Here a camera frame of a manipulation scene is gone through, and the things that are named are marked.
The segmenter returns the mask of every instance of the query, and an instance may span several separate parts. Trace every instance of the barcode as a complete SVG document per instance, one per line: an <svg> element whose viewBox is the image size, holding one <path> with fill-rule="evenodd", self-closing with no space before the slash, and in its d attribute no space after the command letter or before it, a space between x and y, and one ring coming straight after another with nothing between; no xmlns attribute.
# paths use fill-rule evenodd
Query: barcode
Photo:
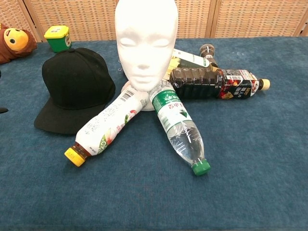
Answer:
<svg viewBox="0 0 308 231"><path fill-rule="evenodd" d="M130 90L127 90L123 95L122 97L120 98L121 100L123 100L124 102L126 100L128 100L130 97L132 97L134 95L134 93Z"/></svg>
<svg viewBox="0 0 308 231"><path fill-rule="evenodd" d="M171 125L167 117L164 117L162 119L162 124L163 124L165 129L167 129Z"/></svg>
<svg viewBox="0 0 308 231"><path fill-rule="evenodd" d="M242 80L243 77L242 76L226 76L227 79L232 79L232 80Z"/></svg>

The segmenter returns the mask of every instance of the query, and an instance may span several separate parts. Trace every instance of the bottle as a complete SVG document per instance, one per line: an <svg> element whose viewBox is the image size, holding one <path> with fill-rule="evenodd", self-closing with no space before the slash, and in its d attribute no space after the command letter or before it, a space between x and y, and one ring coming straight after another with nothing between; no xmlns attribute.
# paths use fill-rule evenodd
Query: bottle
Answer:
<svg viewBox="0 0 308 231"><path fill-rule="evenodd" d="M108 107L93 117L76 134L75 144L65 156L77 167L87 157L100 154L121 129L148 103L149 94L129 85Z"/></svg>
<svg viewBox="0 0 308 231"><path fill-rule="evenodd" d="M207 71L213 70L213 66L206 58L202 58L198 55L194 55L188 52L173 49L171 60L170 60L167 72L164 76L164 79L169 80L171 71L177 67L179 68L180 67L186 67L186 68L202 67L202 68L205 68Z"/></svg>
<svg viewBox="0 0 308 231"><path fill-rule="evenodd" d="M214 67L218 68L217 62L214 59L215 48L212 44L204 44L200 47L200 55L206 58Z"/></svg>
<svg viewBox="0 0 308 231"><path fill-rule="evenodd" d="M207 173L210 165L205 159L202 137L172 85L163 79L149 95L175 151L191 165L195 175Z"/></svg>
<svg viewBox="0 0 308 231"><path fill-rule="evenodd" d="M268 79L257 79L247 70L175 68L169 82L180 99L247 99L258 90L268 90Z"/></svg>

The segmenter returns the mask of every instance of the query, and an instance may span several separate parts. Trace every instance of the green bottle cap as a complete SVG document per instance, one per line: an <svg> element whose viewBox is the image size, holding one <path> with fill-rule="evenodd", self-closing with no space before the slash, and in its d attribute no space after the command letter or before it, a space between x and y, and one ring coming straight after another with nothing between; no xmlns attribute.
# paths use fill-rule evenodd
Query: green bottle cap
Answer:
<svg viewBox="0 0 308 231"><path fill-rule="evenodd" d="M210 169L211 169L211 166L208 163L208 161L205 160L205 159L195 163L192 166L192 170L195 173L195 175L197 175L197 176L201 176L201 175L207 173Z"/></svg>

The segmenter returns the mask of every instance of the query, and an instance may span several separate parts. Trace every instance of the soy sauce bottle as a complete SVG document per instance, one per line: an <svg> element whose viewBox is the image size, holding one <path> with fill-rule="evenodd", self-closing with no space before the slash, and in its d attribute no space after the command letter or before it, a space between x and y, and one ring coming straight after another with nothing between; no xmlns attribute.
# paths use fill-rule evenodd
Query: soy sauce bottle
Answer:
<svg viewBox="0 0 308 231"><path fill-rule="evenodd" d="M169 82L180 99L246 99L258 90L270 88L268 79L257 79L247 70L235 69L175 68Z"/></svg>

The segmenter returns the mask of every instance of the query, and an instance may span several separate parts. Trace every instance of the mannequin head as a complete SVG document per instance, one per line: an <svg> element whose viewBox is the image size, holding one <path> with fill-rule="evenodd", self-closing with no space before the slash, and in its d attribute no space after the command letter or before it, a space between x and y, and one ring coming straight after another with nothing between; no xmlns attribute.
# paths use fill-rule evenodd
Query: mannequin head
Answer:
<svg viewBox="0 0 308 231"><path fill-rule="evenodd" d="M120 0L115 10L119 58L131 85L152 90L164 77L178 30L174 0Z"/></svg>

